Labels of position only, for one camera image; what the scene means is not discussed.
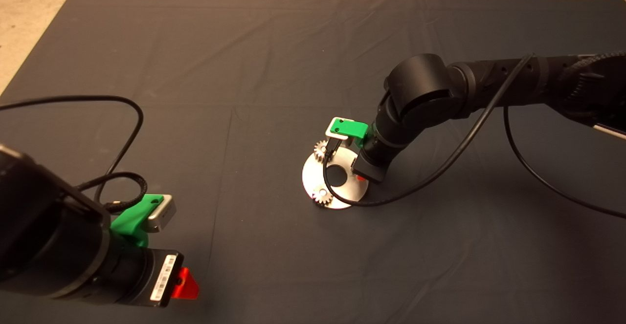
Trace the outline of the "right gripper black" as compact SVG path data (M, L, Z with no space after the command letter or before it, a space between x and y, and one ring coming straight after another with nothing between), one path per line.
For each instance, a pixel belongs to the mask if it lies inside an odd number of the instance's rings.
M358 151L352 171L358 181L383 182L394 159L394 147L382 141L367 141Z

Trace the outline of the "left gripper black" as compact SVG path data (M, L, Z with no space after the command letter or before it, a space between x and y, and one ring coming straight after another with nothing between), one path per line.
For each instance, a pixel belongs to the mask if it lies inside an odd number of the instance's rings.
M165 308L172 299L196 300L200 288L191 271L182 267L185 256L175 250L147 248L147 279L139 286L139 305Z

